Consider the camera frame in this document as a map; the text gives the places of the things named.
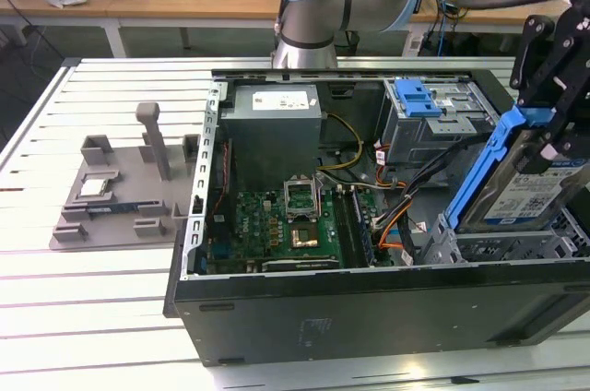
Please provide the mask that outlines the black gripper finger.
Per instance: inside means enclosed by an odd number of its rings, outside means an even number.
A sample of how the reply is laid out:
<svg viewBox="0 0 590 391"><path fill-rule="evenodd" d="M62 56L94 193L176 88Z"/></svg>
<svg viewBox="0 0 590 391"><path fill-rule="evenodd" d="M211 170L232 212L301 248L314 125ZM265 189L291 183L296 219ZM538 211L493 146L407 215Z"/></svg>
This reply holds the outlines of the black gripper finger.
<svg viewBox="0 0 590 391"><path fill-rule="evenodd" d="M544 172L556 158L589 158L589 33L556 41L547 59L519 90L517 106L533 115L541 131L519 152L518 172Z"/></svg>
<svg viewBox="0 0 590 391"><path fill-rule="evenodd" d="M524 23L510 77L510 87L518 92L519 107L542 105L539 92L546 78L545 61L554 28L553 20L545 16L530 16Z"/></svg>

